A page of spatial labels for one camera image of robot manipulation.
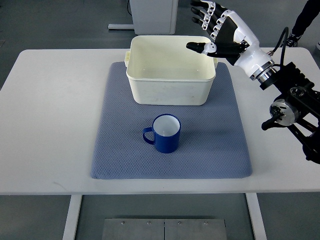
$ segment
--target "blue mat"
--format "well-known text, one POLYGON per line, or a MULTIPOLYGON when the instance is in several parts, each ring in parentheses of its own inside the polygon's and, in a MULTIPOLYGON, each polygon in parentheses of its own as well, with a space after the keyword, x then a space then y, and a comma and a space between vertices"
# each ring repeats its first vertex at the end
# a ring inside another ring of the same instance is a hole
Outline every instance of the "blue mat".
POLYGON ((227 66, 219 63, 205 104, 141 105, 132 96, 124 62, 109 70, 92 159, 94 179, 226 179, 252 173, 227 66), (169 113, 181 121, 178 149, 158 152, 142 130, 169 113))

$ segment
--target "black pants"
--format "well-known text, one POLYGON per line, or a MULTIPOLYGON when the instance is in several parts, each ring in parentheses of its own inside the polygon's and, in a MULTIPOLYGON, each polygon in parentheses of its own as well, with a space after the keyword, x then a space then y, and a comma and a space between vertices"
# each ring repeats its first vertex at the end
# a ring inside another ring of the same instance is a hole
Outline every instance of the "black pants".
POLYGON ((297 17, 292 34, 301 36, 320 12, 320 0, 308 0, 297 17))

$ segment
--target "blue mug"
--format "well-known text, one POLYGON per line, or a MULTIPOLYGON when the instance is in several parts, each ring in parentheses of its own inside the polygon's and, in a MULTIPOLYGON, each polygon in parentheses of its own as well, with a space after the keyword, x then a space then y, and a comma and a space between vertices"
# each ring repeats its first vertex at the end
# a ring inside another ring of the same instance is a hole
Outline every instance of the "blue mug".
POLYGON ((153 120, 152 127, 143 129, 143 139, 148 144, 154 145, 159 152, 169 154, 178 148, 180 130, 181 123, 176 116, 161 114, 153 120), (153 140, 146 137, 148 132, 153 132, 153 140))

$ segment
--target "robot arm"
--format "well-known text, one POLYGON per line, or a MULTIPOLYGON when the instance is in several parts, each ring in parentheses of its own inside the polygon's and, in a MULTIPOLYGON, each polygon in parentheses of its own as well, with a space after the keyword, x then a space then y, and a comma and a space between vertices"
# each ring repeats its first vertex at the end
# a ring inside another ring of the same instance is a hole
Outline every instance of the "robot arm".
POLYGON ((189 42, 188 49, 210 57, 226 58, 260 83, 276 72, 272 68, 272 58, 260 49, 257 37, 237 13, 211 1, 192 0, 191 5, 204 8, 192 7, 192 12, 199 16, 192 20, 210 34, 214 43, 189 42))
POLYGON ((320 122, 320 92, 312 89, 313 82, 305 78, 292 62, 286 66, 283 62, 275 64, 260 49, 257 37, 234 11, 207 0, 191 0, 191 5, 191 11, 198 16, 192 21, 199 24, 213 42, 189 42, 186 47, 210 57, 226 58, 233 66, 242 68, 250 79, 257 79, 263 90, 271 85, 277 87, 281 94, 271 104, 271 118, 262 124, 262 129, 288 128, 301 142, 306 159, 320 164, 319 123, 317 127, 304 119, 307 114, 312 114, 320 122), (311 135, 304 136, 295 124, 310 131, 311 135))

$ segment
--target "cable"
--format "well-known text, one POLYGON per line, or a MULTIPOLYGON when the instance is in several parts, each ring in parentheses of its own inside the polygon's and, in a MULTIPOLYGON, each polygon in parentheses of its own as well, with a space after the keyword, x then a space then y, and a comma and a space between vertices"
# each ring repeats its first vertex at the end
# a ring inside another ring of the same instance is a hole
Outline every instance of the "cable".
POLYGON ((128 13, 130 14, 130 16, 132 16, 131 12, 129 11, 129 2, 130 0, 128 0, 127 4, 126 4, 126 10, 128 11, 128 13))
POLYGON ((280 68, 282 68, 284 66, 284 60, 285 60, 285 51, 286 51, 286 43, 287 43, 287 40, 288 40, 288 35, 289 35, 289 28, 286 26, 284 28, 284 30, 282 31, 282 34, 279 38, 279 41, 278 43, 276 44, 275 48, 269 52, 269 54, 272 56, 274 54, 274 52, 277 51, 277 49, 279 48, 280 46, 280 43, 283 39, 283 42, 282 42, 282 51, 281 51, 281 58, 280 58, 280 65, 278 65, 280 68))

